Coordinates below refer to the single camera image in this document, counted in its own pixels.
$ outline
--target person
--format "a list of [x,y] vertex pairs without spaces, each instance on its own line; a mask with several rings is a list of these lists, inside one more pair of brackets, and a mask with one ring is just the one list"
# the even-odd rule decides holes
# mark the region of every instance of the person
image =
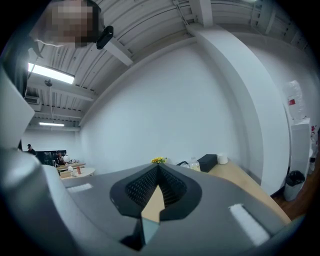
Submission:
[[44,0],[34,15],[17,28],[5,45],[0,64],[23,98],[28,82],[29,49],[43,58],[44,45],[84,47],[95,43],[104,29],[100,7],[92,0]]
[[28,147],[28,151],[27,151],[27,152],[28,152],[29,154],[32,154],[32,155],[35,156],[35,155],[36,155],[36,151],[32,148],[32,146],[31,146],[30,144],[28,144],[27,147]]
[[57,155],[57,158],[56,158],[55,162],[56,162],[59,166],[65,165],[66,163],[65,163],[65,161],[64,161],[64,158],[62,157],[62,154],[61,154],[60,150],[58,150],[58,151],[56,152],[56,155]]

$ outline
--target paper roll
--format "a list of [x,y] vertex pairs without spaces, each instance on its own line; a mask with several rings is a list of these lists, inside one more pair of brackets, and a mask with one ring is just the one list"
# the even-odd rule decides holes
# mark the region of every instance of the paper roll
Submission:
[[220,153],[217,155],[217,158],[219,165],[225,165],[226,163],[228,163],[228,157],[225,154]]

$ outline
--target ceiling light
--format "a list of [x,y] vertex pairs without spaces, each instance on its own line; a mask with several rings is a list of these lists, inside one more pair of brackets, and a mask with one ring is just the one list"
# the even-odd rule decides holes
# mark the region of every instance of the ceiling light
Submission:
[[57,79],[68,84],[72,84],[74,82],[75,77],[69,74],[65,74],[44,66],[35,65],[32,63],[28,64],[28,71],[35,74],[39,74],[42,76],[46,76],[49,78]]
[[65,126],[63,123],[39,122],[41,126]]

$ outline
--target black trash bag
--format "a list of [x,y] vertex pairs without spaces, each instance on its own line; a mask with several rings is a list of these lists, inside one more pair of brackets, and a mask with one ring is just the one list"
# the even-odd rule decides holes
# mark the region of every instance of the black trash bag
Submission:
[[298,170],[290,171],[285,178],[285,183],[290,187],[298,185],[306,180],[305,176]]

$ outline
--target red object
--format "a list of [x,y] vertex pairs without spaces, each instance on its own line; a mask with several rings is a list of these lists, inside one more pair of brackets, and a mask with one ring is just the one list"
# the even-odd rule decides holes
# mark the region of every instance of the red object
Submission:
[[291,99],[288,101],[289,106],[296,104],[295,99]]

